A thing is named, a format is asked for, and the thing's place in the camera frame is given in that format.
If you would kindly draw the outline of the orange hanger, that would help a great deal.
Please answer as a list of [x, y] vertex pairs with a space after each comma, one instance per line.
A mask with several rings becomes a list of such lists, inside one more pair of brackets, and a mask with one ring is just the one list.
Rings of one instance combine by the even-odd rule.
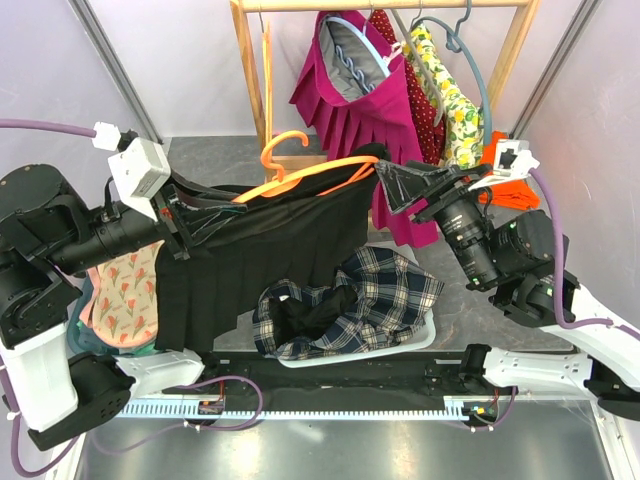
[[375, 156], [359, 155], [328, 162], [321, 162], [319, 164], [297, 170], [294, 173], [286, 174], [285, 167], [282, 164], [275, 163], [273, 161], [274, 157], [272, 151], [281, 142], [291, 138], [298, 138], [304, 147], [309, 145], [308, 136], [298, 130], [284, 132], [269, 140], [262, 149], [260, 162], [267, 170], [275, 170], [276, 175], [271, 181], [235, 197], [232, 200], [233, 203], [246, 204], [258, 197], [276, 197], [295, 189], [303, 180], [314, 180], [321, 174], [325, 173], [344, 173], [348, 167], [357, 166], [357, 169], [345, 181], [317, 193], [317, 196], [325, 196], [369, 177], [374, 173], [375, 164], [379, 162], [379, 159]]
[[272, 53], [272, 36], [270, 23], [265, 21], [262, 13], [259, 12], [259, 19], [262, 31], [262, 56], [263, 56], [263, 73], [264, 73], [264, 141], [266, 146], [273, 138], [273, 53]]

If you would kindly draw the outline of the black pleated skirt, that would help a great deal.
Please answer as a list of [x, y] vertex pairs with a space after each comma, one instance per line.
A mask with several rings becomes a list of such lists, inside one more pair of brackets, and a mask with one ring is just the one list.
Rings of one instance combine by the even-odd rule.
[[376, 173], [357, 166], [304, 178], [289, 192], [256, 198], [188, 258], [161, 247], [155, 261], [159, 350], [206, 352], [280, 280], [332, 283], [335, 269], [367, 241]]

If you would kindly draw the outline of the magenta pleated skirt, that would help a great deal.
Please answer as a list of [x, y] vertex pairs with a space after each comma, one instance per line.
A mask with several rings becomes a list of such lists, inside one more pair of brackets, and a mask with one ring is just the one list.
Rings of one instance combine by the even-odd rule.
[[322, 65], [316, 17], [314, 34], [289, 103], [305, 125], [316, 131], [329, 160], [345, 158], [369, 143], [383, 144], [389, 160], [404, 165], [421, 159], [402, 65], [371, 94], [347, 103], [330, 85]]

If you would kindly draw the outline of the navy plaid skirt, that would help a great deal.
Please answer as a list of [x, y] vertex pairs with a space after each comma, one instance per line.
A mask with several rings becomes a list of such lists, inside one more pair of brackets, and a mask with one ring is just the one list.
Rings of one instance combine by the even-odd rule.
[[427, 326], [444, 283], [389, 248], [364, 246], [326, 286], [282, 279], [252, 318], [257, 351], [284, 361], [324, 360], [397, 347]]

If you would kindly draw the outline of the light blue hanger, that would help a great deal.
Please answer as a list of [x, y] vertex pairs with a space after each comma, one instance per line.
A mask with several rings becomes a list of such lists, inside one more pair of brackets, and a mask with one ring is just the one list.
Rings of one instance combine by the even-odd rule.
[[371, 94], [402, 65], [401, 45], [358, 11], [323, 16], [317, 40], [329, 83], [347, 103]]

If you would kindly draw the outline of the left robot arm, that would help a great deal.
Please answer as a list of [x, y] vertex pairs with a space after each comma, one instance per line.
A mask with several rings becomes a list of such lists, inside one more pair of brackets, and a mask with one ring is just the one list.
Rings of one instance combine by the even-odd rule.
[[42, 451], [114, 418], [135, 398], [189, 385], [208, 393], [219, 369], [192, 351], [141, 359], [69, 356], [68, 308], [81, 295], [71, 277], [163, 241], [187, 259], [247, 208], [224, 192], [173, 179], [144, 214], [123, 201], [89, 208], [54, 166], [18, 168], [1, 181], [1, 357], [19, 412]]

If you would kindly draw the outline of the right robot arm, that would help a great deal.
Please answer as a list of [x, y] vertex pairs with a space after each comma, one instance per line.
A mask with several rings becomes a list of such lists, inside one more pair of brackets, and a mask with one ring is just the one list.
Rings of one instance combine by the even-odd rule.
[[[499, 227], [477, 204], [491, 184], [510, 181], [483, 164], [463, 170], [381, 160], [376, 173], [394, 214], [418, 207], [416, 223], [435, 222], [468, 280], [514, 323], [561, 338], [574, 354], [466, 348], [458, 381], [486, 388], [581, 396], [610, 414], [639, 418], [639, 330], [599, 302], [565, 268], [568, 239], [553, 212], [529, 210]], [[421, 201], [426, 204], [418, 206]]]

